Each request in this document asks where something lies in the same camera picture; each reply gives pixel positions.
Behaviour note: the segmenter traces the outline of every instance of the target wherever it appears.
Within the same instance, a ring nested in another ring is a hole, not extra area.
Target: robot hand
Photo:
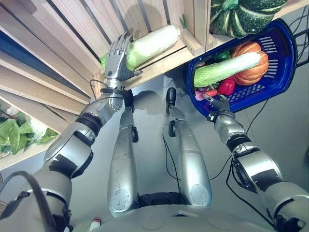
[[[241,186],[257,193],[267,207],[267,212],[278,231],[306,231],[309,224],[309,193],[294,183],[283,181],[273,159],[245,134],[243,127],[230,112],[223,96],[219,100],[205,95],[218,112],[209,115],[221,141],[233,155]]]
[[[49,231],[62,232],[69,223],[71,179],[83,174],[93,158],[91,145],[100,129],[122,108],[126,91],[121,81],[141,73],[126,68],[129,41],[130,36],[125,33],[112,43],[106,59],[107,86],[101,90],[102,96],[57,137],[45,153],[43,167],[34,174],[53,216],[55,227]],[[32,187],[25,185],[16,201],[3,212],[1,231],[44,231],[41,218]]]
[[[108,80],[125,81],[139,75],[141,71],[130,71],[126,67],[127,47],[132,36],[126,32],[114,41],[106,57],[105,73]]]

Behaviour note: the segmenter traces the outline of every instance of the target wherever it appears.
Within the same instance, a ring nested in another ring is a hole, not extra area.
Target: blue basket
[[[197,101],[194,91],[194,74],[196,66],[214,56],[232,50],[246,41],[260,44],[267,53],[269,67],[259,82],[251,86],[236,85],[233,94],[228,96],[230,110],[237,112],[283,93],[288,89],[297,67],[297,46],[295,37],[282,19],[269,23],[258,34],[248,35],[242,39],[233,39],[193,60],[189,63],[187,86],[192,103],[205,117],[213,111],[212,105],[206,101]]]

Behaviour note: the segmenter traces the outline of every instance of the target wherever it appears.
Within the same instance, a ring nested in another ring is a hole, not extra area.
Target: green pumpkin
[[[241,38],[261,31],[287,0],[211,0],[214,34]]]

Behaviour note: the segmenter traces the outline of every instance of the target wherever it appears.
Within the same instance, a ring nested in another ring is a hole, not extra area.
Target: wooden plank
[[[100,69],[99,61],[90,53],[88,48],[62,20],[47,0],[31,0],[31,2],[36,7],[36,11],[31,12],[32,16],[57,38],[91,73],[96,73]]]
[[[199,41],[197,41],[197,39],[188,29],[181,31],[180,38],[183,40],[184,44],[187,46],[193,56],[198,56],[205,52],[203,46],[199,43]]]
[[[193,0],[185,0],[183,2],[184,7],[184,15],[187,20],[187,29],[194,36],[195,28],[194,28],[194,1]]]
[[[209,30],[208,24],[208,0],[194,0],[195,38],[206,48]]]
[[[151,58],[149,61],[146,61],[145,63],[141,64],[139,67],[136,68],[136,70],[143,69],[145,66],[148,66],[152,63],[155,63],[157,60],[162,59],[162,58],[170,55],[171,53],[176,52],[176,51],[178,51],[178,50],[180,50],[184,47],[185,47],[185,44],[179,38],[172,47],[167,49],[165,52],[162,52],[162,53],[156,55],[155,57]]]
[[[9,56],[8,54],[0,51],[0,65],[3,67],[10,69],[20,75],[23,75],[35,82],[38,82],[41,85],[44,85],[48,88],[51,88],[63,95],[66,95],[70,98],[73,98],[83,104],[88,104],[90,98],[80,94],[73,89],[66,87],[58,81],[46,76],[45,74],[31,68],[30,66],[20,62],[19,60]]]
[[[3,90],[0,90],[0,99],[14,106],[26,115],[47,125],[50,129],[53,129],[58,133],[61,133],[69,125],[68,122],[59,116],[52,114],[49,109],[36,101]]]
[[[53,143],[54,140],[43,144],[43,145],[35,145],[32,144],[30,147],[27,148],[26,151],[21,150],[16,155],[8,155],[0,159],[0,171],[6,169],[8,167],[13,166],[23,160],[26,160],[32,156],[39,154],[40,152],[46,151],[48,147]]]
[[[163,1],[142,0],[150,24],[151,31],[157,30],[168,23],[166,21]]]
[[[205,11],[207,12],[207,23],[206,23],[206,49],[213,46],[214,43],[212,41],[212,38],[210,38],[210,21],[211,21],[211,0],[206,0],[207,6]]]
[[[0,89],[52,107],[79,114],[85,107],[79,101],[0,66]]]
[[[144,18],[137,0],[114,0],[124,19],[127,28],[136,40],[148,34]]]
[[[49,105],[43,105],[43,106],[45,106],[47,109],[51,110],[52,113],[55,113],[59,117],[66,120],[68,123],[73,123],[75,121],[76,117],[77,117],[77,115],[75,115],[75,114],[72,114],[72,113],[64,111],[64,110],[59,110],[59,109],[51,107]]]
[[[109,0],[85,0],[85,2],[111,41],[115,41],[125,32]]]
[[[47,46],[13,18],[2,6],[0,6],[0,29],[81,91],[88,95],[91,94],[90,85],[85,79],[56,56]]]
[[[55,6],[89,44],[98,57],[109,49],[109,44],[79,0],[53,0]]]
[[[180,51],[171,54],[170,56],[157,61],[156,63],[142,69],[143,73],[139,76],[133,77],[127,81],[124,81],[124,86],[126,89],[131,89],[136,87],[146,81],[149,81],[177,66],[188,62],[193,59],[194,56],[191,54],[187,47],[181,49]]]
[[[31,33],[72,67],[80,76],[86,80],[92,79],[92,73],[32,15],[35,11],[32,9],[32,7],[35,7],[33,3],[17,0],[2,0],[1,5],[17,17],[20,22],[25,24]]]
[[[180,30],[183,28],[180,22],[180,18],[183,18],[184,14],[184,1],[186,0],[166,0],[169,9],[170,23],[178,26]]]
[[[96,79],[98,81],[104,81],[102,79],[102,75],[103,73],[100,73],[100,72],[97,74],[93,74],[93,79]],[[94,92],[95,92],[96,98],[99,98],[101,96],[101,89],[104,88],[105,86],[97,81],[94,81],[92,83],[94,85]]]
[[[306,5],[309,5],[309,0],[288,0],[285,6],[275,14],[273,20],[275,20],[276,18],[280,18]]]
[[[216,43],[217,43],[216,39],[215,39],[211,34],[209,34],[209,35],[208,35],[208,43],[207,43],[207,48],[206,48],[206,50],[215,47],[215,46],[216,46]]]

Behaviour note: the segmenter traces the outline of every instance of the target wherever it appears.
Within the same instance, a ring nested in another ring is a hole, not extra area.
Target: concrete floor
[[[288,15],[286,20],[291,22],[301,12],[299,10]],[[289,89],[269,100],[248,133],[250,138],[278,163],[285,180],[295,182],[307,191],[309,190],[308,73],[309,65],[298,68]],[[183,94],[181,67],[133,89],[136,109],[134,120],[140,138],[139,142],[133,145],[133,149],[140,194],[177,190],[176,181],[166,171],[162,141],[163,126],[169,119],[165,114],[165,94],[169,87],[175,87],[178,94]],[[214,177],[230,155],[229,150],[221,143],[213,124],[207,122],[195,109],[187,95],[177,96],[176,105],[184,112],[196,136],[209,177]],[[263,103],[260,103],[236,113],[237,120],[245,129],[262,105]],[[100,131],[92,147],[95,154],[93,161],[82,176],[72,180],[73,195],[70,209],[73,213],[71,224],[75,227],[75,232],[85,232],[93,218],[100,218],[104,222],[112,219],[107,205],[107,183],[121,113],[122,111],[117,112]],[[165,137],[177,160],[175,139],[168,138],[167,135]],[[16,170],[34,173],[42,165],[42,158],[43,154],[36,155],[1,171],[1,174],[5,178]],[[173,173],[170,161],[168,166]],[[251,208],[228,190],[225,185],[227,171],[228,167],[211,181],[213,199],[210,207],[266,225]],[[0,200],[7,202],[13,199],[22,182],[23,180],[16,178],[15,182],[10,183],[5,189]],[[240,189],[233,180],[230,182],[239,195],[266,213],[256,194]]]

